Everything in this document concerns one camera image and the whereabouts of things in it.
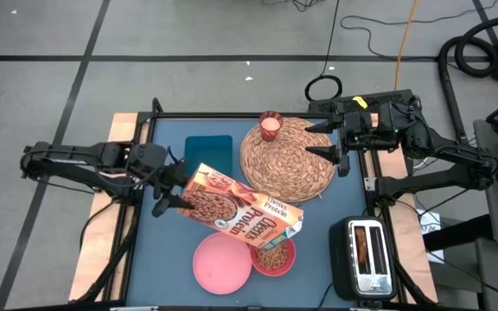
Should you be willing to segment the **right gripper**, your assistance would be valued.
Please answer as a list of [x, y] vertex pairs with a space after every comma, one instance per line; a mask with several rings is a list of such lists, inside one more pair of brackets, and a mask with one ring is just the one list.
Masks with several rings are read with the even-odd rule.
[[346, 112], [343, 104], [334, 104], [332, 122], [324, 121], [304, 129], [309, 133], [337, 134], [335, 145], [309, 146], [305, 150], [331, 162], [337, 166], [339, 177], [345, 177], [350, 171], [350, 150], [364, 149], [364, 143], [355, 147], [358, 140], [370, 138], [374, 131], [373, 118], [370, 112]]

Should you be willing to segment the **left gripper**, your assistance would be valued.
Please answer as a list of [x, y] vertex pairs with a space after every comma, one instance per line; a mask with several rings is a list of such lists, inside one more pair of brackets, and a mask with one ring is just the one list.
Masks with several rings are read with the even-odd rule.
[[170, 208], [193, 210], [194, 207], [181, 196], [173, 194], [174, 187], [186, 187], [186, 163], [179, 161], [163, 167], [154, 179], [153, 198], [156, 204], [152, 209], [153, 217], [162, 216]]

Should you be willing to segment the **orange Cheerios cereal box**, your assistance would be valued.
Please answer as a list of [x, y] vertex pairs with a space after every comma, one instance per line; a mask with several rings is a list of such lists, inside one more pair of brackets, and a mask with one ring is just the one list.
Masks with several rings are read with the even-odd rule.
[[302, 230], [303, 210], [256, 192], [202, 163], [181, 198], [179, 213], [259, 250], [270, 250]]

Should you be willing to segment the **pink plate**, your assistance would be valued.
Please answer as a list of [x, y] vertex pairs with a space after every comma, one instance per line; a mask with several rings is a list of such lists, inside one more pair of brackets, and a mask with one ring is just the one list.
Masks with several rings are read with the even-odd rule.
[[195, 280], [208, 292], [228, 295], [240, 289], [252, 271], [249, 247], [224, 233], [206, 237], [193, 256]]

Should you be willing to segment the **red bowl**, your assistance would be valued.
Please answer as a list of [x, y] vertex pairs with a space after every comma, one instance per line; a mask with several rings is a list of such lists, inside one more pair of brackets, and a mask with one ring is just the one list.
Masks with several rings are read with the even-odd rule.
[[285, 242], [283, 242], [282, 244], [286, 244], [290, 249], [289, 257], [287, 259], [286, 264], [283, 267], [276, 269], [276, 270], [264, 270], [264, 269], [262, 269], [261, 267], [258, 266], [257, 258], [256, 258], [256, 251], [258, 251], [259, 249], [251, 246], [250, 252], [251, 252], [251, 260], [252, 260], [253, 267], [259, 273], [261, 273], [265, 276], [282, 276], [285, 273], [287, 273], [296, 261], [296, 247], [295, 247], [295, 243], [293, 242], [292, 239], [288, 239]]

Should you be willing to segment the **bagel half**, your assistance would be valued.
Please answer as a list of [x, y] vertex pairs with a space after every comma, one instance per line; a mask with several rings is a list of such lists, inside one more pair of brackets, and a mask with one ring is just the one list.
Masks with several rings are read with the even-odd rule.
[[367, 236], [364, 227], [354, 229], [359, 265], [367, 264]]

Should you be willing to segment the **round woven placemat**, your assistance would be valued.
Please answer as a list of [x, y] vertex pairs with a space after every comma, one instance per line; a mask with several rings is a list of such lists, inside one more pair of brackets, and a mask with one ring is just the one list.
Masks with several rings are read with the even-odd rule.
[[286, 203], [298, 203], [320, 195], [333, 180], [335, 166], [306, 149], [332, 144], [325, 134], [309, 133], [312, 123], [299, 117], [283, 120], [270, 142], [253, 126], [239, 152], [241, 171], [252, 188]]

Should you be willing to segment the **copper faceted cup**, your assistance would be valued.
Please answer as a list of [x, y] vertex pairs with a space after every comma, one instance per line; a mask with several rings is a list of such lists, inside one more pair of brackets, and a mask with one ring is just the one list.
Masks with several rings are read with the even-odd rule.
[[283, 118], [276, 111], [265, 111], [259, 117], [260, 132], [265, 141], [273, 141], [277, 137], [282, 126]]

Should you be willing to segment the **blue plastic bin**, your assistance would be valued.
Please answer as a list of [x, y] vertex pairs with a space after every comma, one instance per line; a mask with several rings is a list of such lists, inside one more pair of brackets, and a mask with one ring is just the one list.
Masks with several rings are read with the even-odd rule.
[[188, 136], [184, 159], [191, 176], [201, 163], [231, 176], [233, 172], [233, 139], [231, 136]]

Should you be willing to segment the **wooden table side board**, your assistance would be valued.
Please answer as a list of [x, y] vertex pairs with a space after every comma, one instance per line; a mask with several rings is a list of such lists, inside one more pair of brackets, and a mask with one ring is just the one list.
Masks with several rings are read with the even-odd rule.
[[[364, 159], [367, 175], [370, 177], [389, 176], [403, 179], [408, 176], [401, 149], [396, 149], [392, 153], [366, 151]], [[405, 271], [429, 299], [437, 302], [421, 226], [415, 210], [413, 196], [404, 194], [398, 198], [394, 206], [384, 212], [384, 220], [392, 228], [397, 257]]]
[[[135, 136], [137, 113], [116, 113], [112, 119], [108, 141], [127, 141]], [[89, 216], [111, 202], [107, 194], [95, 194]], [[118, 250], [131, 226], [134, 206], [108, 206], [87, 226], [80, 258], [73, 278], [69, 301], [84, 295], [96, 281], [113, 254]], [[127, 252], [120, 259], [108, 282], [95, 301], [118, 300], [123, 287]]]

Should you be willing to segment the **cereal heap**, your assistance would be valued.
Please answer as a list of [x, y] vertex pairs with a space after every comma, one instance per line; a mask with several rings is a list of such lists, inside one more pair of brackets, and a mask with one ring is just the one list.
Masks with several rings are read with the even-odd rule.
[[281, 244], [268, 251], [256, 251], [258, 266], [264, 270], [276, 270], [283, 267], [290, 254], [290, 249], [286, 244]]

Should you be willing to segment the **black and chrome toaster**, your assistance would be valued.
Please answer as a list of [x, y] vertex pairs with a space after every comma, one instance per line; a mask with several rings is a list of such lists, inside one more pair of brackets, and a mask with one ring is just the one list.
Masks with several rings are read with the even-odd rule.
[[[354, 229], [364, 227], [367, 264], [359, 265]], [[376, 217], [346, 217], [329, 228], [329, 255], [336, 294], [347, 301], [389, 301], [397, 294], [392, 245]]]

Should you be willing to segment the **white paper sheet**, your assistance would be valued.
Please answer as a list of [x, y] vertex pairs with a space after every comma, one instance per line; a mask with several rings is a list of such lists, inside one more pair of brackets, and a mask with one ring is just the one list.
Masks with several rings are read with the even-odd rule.
[[[441, 222], [441, 217], [438, 213], [433, 212], [425, 212], [424, 210], [418, 209], [419, 216], [419, 224], [421, 233], [424, 236], [427, 233], [439, 231], [444, 228], [444, 225]], [[428, 260], [431, 263], [443, 263], [444, 252], [443, 251], [434, 251], [432, 254], [427, 251]]]

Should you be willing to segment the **black aluminium table frame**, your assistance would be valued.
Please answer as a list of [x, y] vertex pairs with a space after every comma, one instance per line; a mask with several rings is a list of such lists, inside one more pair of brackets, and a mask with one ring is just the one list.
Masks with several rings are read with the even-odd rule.
[[[258, 122], [257, 112], [164, 112], [155, 124], [143, 123], [140, 141], [170, 146], [182, 156], [188, 136], [229, 135], [233, 138], [233, 177], [248, 185], [239, 165], [239, 146]], [[264, 276], [252, 268], [246, 283], [228, 295], [206, 291], [196, 280], [193, 255], [200, 242], [217, 231], [189, 220], [172, 210], [155, 218], [152, 188], [139, 201], [136, 238], [127, 254], [120, 299], [113, 307], [153, 308], [154, 311], [217, 310], [316, 310], [332, 282], [328, 230], [346, 216], [365, 209], [362, 173], [358, 156], [350, 156], [350, 172], [335, 177], [322, 199], [303, 202], [303, 230], [295, 235], [296, 261], [282, 276]]]

